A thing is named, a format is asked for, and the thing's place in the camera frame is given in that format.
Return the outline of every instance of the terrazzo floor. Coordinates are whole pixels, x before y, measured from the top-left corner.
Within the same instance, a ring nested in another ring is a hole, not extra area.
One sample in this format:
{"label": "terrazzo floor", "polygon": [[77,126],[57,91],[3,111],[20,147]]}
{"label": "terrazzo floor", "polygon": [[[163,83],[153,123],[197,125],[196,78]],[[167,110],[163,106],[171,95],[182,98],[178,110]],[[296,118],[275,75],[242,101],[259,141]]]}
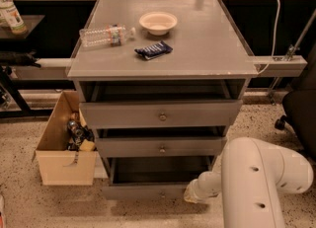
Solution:
{"label": "terrazzo floor", "polygon": [[[29,101],[33,106],[39,102],[37,97]],[[298,150],[301,146],[289,126],[284,131],[274,128],[282,113],[279,101],[273,106],[266,97],[246,95],[228,138],[255,137]],[[95,179],[91,187],[43,186],[32,158],[46,124],[47,117],[0,119],[0,193],[7,228],[224,227],[221,194],[207,204],[182,199],[116,201],[103,196],[107,179]],[[220,159],[214,170],[220,171]],[[286,228],[316,227],[315,182],[304,194],[280,194],[279,199]]]}

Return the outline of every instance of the chair wheel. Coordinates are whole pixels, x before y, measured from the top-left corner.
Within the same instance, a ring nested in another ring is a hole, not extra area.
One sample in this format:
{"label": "chair wheel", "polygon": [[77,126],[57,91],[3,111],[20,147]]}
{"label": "chair wheel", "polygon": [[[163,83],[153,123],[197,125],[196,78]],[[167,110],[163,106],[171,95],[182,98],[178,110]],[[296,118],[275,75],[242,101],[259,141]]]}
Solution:
{"label": "chair wheel", "polygon": [[279,130],[285,129],[285,121],[278,119],[275,123],[275,129],[279,129]]}

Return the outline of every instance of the gray tabletop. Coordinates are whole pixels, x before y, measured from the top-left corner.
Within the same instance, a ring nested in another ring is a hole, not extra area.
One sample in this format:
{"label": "gray tabletop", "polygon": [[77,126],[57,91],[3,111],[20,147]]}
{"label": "gray tabletop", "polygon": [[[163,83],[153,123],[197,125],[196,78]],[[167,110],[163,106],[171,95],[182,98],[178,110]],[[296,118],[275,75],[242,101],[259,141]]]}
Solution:
{"label": "gray tabletop", "polygon": [[[164,11],[178,25],[164,36],[139,25],[148,12]],[[70,79],[248,78],[257,71],[217,0],[100,0],[89,28],[125,24],[135,39],[122,46],[80,46],[68,72]],[[163,40],[169,54],[150,61],[134,50]]]}

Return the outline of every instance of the dresser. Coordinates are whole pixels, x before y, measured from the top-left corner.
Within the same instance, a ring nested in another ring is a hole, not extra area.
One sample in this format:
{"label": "dresser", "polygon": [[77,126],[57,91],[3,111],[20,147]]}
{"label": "dresser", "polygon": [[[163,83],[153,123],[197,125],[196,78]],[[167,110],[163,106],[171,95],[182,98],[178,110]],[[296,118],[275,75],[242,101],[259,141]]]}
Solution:
{"label": "dresser", "polygon": [[[150,35],[138,20],[152,11],[178,25]],[[135,27],[136,36],[80,46],[68,71],[109,176],[105,197],[183,197],[221,153],[254,64],[217,0],[99,0],[88,27],[105,24]],[[149,61],[134,52],[160,40],[173,51]]]}

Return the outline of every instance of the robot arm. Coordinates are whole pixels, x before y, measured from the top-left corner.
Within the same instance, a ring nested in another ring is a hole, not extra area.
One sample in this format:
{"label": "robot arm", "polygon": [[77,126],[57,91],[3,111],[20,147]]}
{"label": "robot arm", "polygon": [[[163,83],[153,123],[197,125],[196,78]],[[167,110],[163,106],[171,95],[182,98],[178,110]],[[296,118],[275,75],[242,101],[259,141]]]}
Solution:
{"label": "robot arm", "polygon": [[237,138],[223,150],[221,177],[202,173],[188,185],[185,200],[202,202],[221,190],[225,228],[282,228],[277,191],[305,192],[313,178],[311,165],[295,151]]}

